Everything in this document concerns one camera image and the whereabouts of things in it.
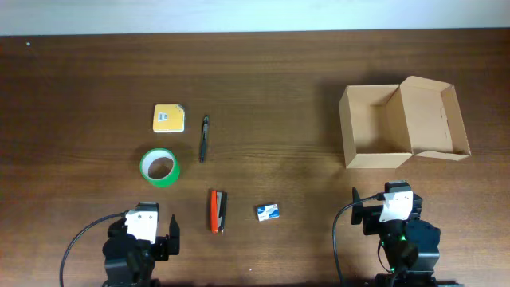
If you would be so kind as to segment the orange black stapler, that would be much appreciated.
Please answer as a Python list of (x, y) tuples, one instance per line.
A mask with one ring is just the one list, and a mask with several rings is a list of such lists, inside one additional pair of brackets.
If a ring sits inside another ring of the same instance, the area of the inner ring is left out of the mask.
[(210, 229), (213, 234), (222, 233), (226, 224), (228, 194), (212, 190), (210, 194)]

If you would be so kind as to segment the green tape roll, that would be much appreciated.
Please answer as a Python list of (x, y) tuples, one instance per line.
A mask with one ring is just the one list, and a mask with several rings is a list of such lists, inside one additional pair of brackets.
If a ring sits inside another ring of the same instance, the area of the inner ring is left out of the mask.
[(180, 176), (180, 165), (175, 155), (165, 148), (148, 151), (139, 163), (141, 175), (155, 187), (169, 187)]

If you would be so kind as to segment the blue white staples box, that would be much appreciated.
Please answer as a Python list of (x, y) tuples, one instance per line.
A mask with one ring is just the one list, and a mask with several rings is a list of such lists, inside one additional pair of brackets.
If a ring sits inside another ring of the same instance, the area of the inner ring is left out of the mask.
[(280, 217), (280, 211), (277, 204), (267, 204), (256, 208), (257, 219), (259, 222), (267, 221)]

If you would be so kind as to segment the brown cardboard box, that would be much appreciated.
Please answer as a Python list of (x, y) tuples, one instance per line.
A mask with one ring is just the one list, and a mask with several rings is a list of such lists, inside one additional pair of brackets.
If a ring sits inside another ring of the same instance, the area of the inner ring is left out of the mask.
[(471, 156), (455, 86), (443, 81), (409, 76), (398, 85), (348, 85), (339, 120), (347, 169)]

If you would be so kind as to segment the yellow sticky note pad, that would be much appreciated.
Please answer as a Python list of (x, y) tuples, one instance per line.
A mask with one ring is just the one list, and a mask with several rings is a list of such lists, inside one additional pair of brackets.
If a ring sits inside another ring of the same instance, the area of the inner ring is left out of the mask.
[(153, 131), (174, 133), (185, 130), (185, 110), (180, 104), (157, 104), (154, 109)]

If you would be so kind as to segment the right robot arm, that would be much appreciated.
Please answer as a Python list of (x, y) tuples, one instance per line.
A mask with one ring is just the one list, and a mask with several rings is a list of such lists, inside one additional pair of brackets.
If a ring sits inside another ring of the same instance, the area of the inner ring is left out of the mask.
[(361, 199), (352, 189), (351, 224), (362, 225), (365, 235), (379, 237), (378, 250), (383, 250), (388, 267), (366, 286), (376, 287), (448, 287), (455, 281), (439, 281), (434, 267), (440, 258), (441, 231), (421, 219), (422, 197), (412, 191), (405, 181), (387, 182), (384, 192), (371, 197), (381, 202), (364, 206), (369, 199)]

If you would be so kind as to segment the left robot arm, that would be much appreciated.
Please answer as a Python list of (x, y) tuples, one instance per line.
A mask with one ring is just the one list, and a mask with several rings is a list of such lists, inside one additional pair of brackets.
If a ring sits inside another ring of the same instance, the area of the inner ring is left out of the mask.
[(155, 263), (179, 254), (180, 228), (171, 217), (168, 234), (158, 236), (159, 204), (141, 202), (120, 215), (108, 228), (103, 245), (105, 286), (158, 287)]

